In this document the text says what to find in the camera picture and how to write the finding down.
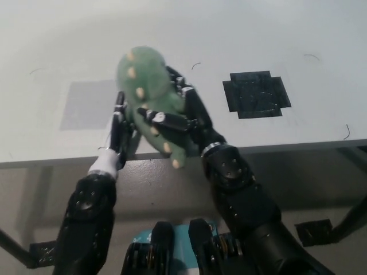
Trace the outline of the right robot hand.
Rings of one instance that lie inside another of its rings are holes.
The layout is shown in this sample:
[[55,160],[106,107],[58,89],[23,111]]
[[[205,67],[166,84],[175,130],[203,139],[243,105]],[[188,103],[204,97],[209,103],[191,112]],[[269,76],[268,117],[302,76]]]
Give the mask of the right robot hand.
[[214,128],[212,120],[194,86],[186,82],[182,74],[170,66],[167,71],[176,94],[184,99],[183,112],[176,115],[169,111],[138,108],[145,123],[163,131],[163,137],[177,144],[176,136],[189,138],[202,158],[224,159],[233,150],[225,138]]

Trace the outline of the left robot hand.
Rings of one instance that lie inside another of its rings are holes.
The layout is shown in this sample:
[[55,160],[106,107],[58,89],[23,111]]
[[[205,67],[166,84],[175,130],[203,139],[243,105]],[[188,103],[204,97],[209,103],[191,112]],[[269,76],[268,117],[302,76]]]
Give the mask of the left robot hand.
[[98,157],[87,175],[104,175],[117,180],[118,171],[127,160],[133,128],[126,116],[127,102],[124,92],[118,92],[105,146],[98,149]]

